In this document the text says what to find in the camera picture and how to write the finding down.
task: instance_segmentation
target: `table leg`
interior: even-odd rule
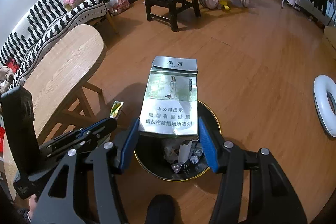
[[[93,123],[95,123],[96,119],[64,109],[58,115],[58,122],[65,123],[65,124],[71,124],[74,126],[88,127],[92,125]]]
[[[97,92],[97,93],[99,93],[99,94],[102,94],[102,93],[103,93],[103,91],[102,91],[101,88],[98,88],[97,86],[95,86],[95,85],[93,85],[93,84],[91,84],[91,83],[89,83],[89,82],[86,82],[86,83],[83,85],[83,87],[87,88],[88,90],[95,91],[95,92]]]
[[[79,103],[82,106],[84,115],[95,118],[95,114],[93,113],[93,110],[89,104],[89,101],[87,100],[84,94],[83,88],[79,88],[77,92],[77,96],[78,96]]]
[[[73,110],[73,112],[75,113],[81,113],[82,112],[82,106],[80,104],[78,104],[75,109]],[[69,127],[70,124],[68,123],[64,123],[62,124],[58,129],[57,131],[55,132],[55,134],[53,135],[52,139],[53,138],[56,138],[58,137],[59,135],[62,135],[64,133],[65,130],[67,130],[67,128]]]

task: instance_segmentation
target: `white inflatable ring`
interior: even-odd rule
[[[325,132],[336,137],[336,115],[329,104],[328,95],[336,110],[336,84],[330,77],[319,75],[314,80],[315,107]]]

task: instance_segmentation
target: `blue gripper pad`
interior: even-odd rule
[[[214,173],[219,169],[217,161],[217,151],[215,145],[209,135],[208,129],[206,128],[201,117],[198,117],[198,135],[201,145],[203,147],[203,152],[209,167]]]
[[[137,146],[139,138],[138,127],[139,127],[139,118],[131,126],[127,140],[125,141],[125,144],[121,150],[119,169],[122,171],[126,170],[129,167],[129,164],[131,163],[133,151]]]

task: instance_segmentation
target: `black handle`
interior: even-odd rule
[[[230,153],[226,174],[222,175],[219,192],[210,224],[237,224],[243,191],[244,154],[234,145],[226,148]]]

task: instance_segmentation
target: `sofa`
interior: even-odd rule
[[[106,14],[102,0],[85,0],[70,11],[62,0],[38,0],[14,27],[0,50],[1,66],[10,57],[20,65],[9,89],[24,85],[42,58],[71,29]]]

